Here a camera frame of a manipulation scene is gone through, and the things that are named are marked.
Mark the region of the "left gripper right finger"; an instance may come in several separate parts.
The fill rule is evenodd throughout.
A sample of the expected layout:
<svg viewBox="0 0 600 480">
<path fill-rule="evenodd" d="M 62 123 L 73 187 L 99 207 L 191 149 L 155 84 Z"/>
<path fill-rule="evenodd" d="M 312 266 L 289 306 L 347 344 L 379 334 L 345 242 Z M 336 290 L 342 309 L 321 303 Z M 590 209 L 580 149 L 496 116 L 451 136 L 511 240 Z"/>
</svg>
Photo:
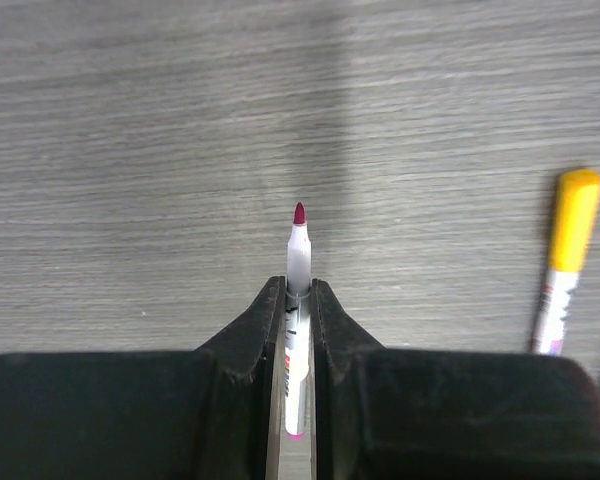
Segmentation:
<svg viewBox="0 0 600 480">
<path fill-rule="evenodd" d="M 388 348 L 310 296 L 316 479 L 600 479 L 600 394 L 576 362 Z"/>
</svg>

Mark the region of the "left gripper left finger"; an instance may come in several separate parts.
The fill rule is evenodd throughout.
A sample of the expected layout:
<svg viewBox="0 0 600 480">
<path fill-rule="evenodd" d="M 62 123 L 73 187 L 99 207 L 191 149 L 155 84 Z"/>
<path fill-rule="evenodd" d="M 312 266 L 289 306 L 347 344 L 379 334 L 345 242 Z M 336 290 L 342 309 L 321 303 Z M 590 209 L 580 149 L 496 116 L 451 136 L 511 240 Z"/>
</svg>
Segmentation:
<svg viewBox="0 0 600 480">
<path fill-rule="evenodd" d="M 0 355 L 0 479 L 274 479 L 285 282 L 185 351 Z"/>
</svg>

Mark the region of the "white ballpoint pen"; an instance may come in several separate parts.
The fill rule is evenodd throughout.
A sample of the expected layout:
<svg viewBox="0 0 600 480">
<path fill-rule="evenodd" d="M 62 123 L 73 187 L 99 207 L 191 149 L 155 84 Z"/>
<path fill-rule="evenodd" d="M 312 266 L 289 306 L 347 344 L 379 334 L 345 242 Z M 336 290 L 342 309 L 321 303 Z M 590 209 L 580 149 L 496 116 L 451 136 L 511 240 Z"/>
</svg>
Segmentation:
<svg viewBox="0 0 600 480">
<path fill-rule="evenodd" d="M 292 438 L 305 431 L 309 374 L 312 245 L 304 205 L 294 211 L 287 242 L 285 310 L 285 430 Z"/>
</svg>

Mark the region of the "yellow pen cap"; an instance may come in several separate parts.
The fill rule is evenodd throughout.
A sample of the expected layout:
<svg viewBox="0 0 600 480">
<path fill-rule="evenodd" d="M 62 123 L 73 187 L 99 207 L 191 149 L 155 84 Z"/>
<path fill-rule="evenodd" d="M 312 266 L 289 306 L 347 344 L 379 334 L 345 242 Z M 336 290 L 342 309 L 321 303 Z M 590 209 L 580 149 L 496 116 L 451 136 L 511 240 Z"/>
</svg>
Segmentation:
<svg viewBox="0 0 600 480">
<path fill-rule="evenodd" d="M 558 181 L 549 249 L 551 269 L 580 273 L 600 205 L 600 174 L 591 169 L 569 171 Z"/>
</svg>

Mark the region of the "yellow marker pen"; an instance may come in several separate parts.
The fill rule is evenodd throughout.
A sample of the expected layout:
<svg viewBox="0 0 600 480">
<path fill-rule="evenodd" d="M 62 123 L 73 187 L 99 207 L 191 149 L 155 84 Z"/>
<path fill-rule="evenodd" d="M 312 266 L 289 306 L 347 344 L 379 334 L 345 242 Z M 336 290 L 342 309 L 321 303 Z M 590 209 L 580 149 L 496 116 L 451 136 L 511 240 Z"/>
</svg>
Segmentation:
<svg viewBox="0 0 600 480">
<path fill-rule="evenodd" d="M 578 273 L 548 270 L 531 341 L 533 353 L 561 354 L 568 308 L 578 281 Z"/>
</svg>

